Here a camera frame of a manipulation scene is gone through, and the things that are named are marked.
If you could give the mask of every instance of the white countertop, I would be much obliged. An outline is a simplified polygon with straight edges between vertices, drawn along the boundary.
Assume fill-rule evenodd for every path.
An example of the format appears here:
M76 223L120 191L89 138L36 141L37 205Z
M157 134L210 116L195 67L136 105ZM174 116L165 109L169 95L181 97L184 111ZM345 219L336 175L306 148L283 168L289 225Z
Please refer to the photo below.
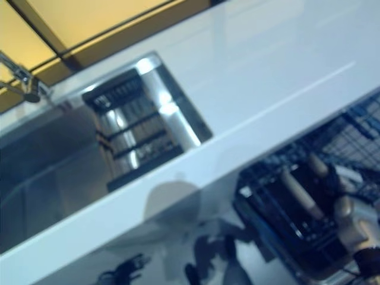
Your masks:
M378 0L229 1L57 84L59 101L155 50L214 136L3 254L0 284L35 283L149 218L158 185L203 189L379 87L378 11ZM39 112L7 112L2 134Z

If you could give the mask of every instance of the stainless steel sink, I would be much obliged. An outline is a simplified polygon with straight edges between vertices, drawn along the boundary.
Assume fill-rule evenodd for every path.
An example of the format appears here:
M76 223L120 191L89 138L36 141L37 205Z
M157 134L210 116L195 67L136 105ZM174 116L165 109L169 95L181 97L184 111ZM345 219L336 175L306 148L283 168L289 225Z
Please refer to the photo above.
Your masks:
M155 53L84 86L1 137L1 252L210 137Z

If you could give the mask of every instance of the chrome faucet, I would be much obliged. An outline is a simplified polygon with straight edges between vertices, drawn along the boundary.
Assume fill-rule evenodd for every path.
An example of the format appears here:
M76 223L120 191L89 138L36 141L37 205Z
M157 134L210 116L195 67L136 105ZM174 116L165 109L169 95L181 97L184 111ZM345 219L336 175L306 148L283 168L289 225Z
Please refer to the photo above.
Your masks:
M3 81L0 81L0 87L5 87L12 92L22 95L25 101L37 103L41 97L48 98L50 88L33 74L31 74L22 65L15 64L3 51L0 50L0 62L3 63L12 73L14 78L21 81L23 89L15 88Z

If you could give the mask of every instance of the wire rack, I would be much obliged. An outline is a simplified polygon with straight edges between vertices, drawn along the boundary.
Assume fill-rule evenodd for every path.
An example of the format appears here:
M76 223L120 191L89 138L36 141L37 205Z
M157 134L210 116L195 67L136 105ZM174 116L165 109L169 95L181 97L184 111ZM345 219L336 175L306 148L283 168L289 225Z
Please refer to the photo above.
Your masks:
M284 167L306 164L311 152L325 163L359 172L364 183L358 197L380 201L380 93L248 167L237 185L238 194L249 188L249 195L242 196L299 263L308 262L307 269L313 267L315 272L334 271L344 266L348 254L337 238L332 214L314 219L278 183Z

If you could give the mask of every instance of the black wire basket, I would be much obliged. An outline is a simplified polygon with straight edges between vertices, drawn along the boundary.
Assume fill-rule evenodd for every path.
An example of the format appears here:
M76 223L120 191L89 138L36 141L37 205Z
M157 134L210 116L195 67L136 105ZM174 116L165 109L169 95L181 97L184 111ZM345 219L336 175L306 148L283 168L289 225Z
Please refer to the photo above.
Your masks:
M235 209L243 222L252 224L253 216L265 221L254 226L274 236L286 256L291 256L309 276L322 280L351 260L337 237L334 201L321 195L320 202L327 215L316 219L279 182L284 167L293 169L299 179L315 180L302 170L311 153L328 165L360 173L363 182L356 185L355 196L376 206L380 201L380 93L348 108L240 174ZM320 187L315 190L318 196L323 186L315 183Z

